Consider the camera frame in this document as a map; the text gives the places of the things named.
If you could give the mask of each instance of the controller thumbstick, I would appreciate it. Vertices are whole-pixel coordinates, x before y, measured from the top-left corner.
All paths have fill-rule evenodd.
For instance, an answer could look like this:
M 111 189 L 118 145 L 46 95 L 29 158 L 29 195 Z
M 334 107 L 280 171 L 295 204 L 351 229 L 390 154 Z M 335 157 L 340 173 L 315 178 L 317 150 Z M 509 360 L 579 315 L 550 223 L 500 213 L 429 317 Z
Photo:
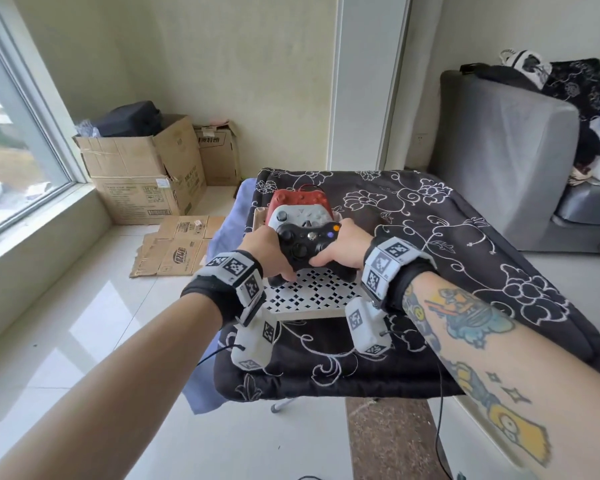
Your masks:
M 286 229 L 280 233 L 280 237 L 282 238 L 283 241 L 287 241 L 287 242 L 293 241 L 294 233 L 293 233 L 293 231 Z
M 304 244 L 298 242 L 294 245 L 291 252 L 293 253 L 294 257 L 298 259 L 304 259 L 308 253 L 308 250 Z

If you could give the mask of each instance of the gray sofa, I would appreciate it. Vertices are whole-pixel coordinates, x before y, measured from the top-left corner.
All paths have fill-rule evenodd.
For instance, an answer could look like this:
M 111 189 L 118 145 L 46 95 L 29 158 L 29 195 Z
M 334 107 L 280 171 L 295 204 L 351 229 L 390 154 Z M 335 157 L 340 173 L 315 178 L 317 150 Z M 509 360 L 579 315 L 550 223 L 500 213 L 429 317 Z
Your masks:
M 521 251 L 600 252 L 600 187 L 568 187 L 578 110 L 446 71 L 429 171 Z

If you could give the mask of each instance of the blanket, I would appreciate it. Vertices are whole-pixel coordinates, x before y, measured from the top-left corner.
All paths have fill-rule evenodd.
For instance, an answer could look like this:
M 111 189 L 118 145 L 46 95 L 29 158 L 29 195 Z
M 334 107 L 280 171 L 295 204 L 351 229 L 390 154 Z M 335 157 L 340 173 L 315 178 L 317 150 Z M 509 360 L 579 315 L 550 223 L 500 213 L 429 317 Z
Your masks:
M 263 169 L 246 223 L 277 189 L 318 185 L 334 210 L 374 233 L 382 228 L 432 255 L 440 275 L 474 293 L 600 372 L 600 333 L 571 302 L 498 234 L 458 193 L 417 171 L 292 172 Z M 270 364 L 245 372 L 230 352 L 217 355 L 217 391 L 233 401 L 350 396 L 430 398 L 440 395 L 440 363 L 413 323 L 390 316 L 393 346 L 380 357 L 359 354 L 344 318 L 278 324 Z M 222 345 L 235 337 L 232 326 Z M 443 370 L 445 395 L 462 394 Z

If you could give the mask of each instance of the blue cloth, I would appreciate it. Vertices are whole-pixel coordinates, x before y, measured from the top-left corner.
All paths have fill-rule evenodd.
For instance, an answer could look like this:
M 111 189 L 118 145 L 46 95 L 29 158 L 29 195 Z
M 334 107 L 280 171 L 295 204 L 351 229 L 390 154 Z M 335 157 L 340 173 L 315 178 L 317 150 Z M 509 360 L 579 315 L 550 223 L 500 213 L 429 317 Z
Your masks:
M 240 246 L 255 189 L 255 178 L 248 178 L 240 185 L 231 212 L 211 239 L 211 242 L 209 242 L 207 260 Z M 205 353 L 202 354 L 203 358 L 217 350 L 219 338 L 220 332 L 216 334 Z M 226 402 L 226 399 L 218 394 L 214 384 L 215 362 L 216 357 L 211 357 L 208 361 L 196 367 L 182 390 L 193 414 L 208 413 L 218 409 Z

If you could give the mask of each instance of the window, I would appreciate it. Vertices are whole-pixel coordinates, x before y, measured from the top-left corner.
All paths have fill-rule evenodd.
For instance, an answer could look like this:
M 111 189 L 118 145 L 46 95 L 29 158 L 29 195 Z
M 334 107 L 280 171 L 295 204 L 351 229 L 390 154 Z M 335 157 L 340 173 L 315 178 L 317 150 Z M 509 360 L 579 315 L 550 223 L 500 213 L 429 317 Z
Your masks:
M 54 144 L 52 118 L 10 44 L 0 24 L 0 233 L 75 183 Z

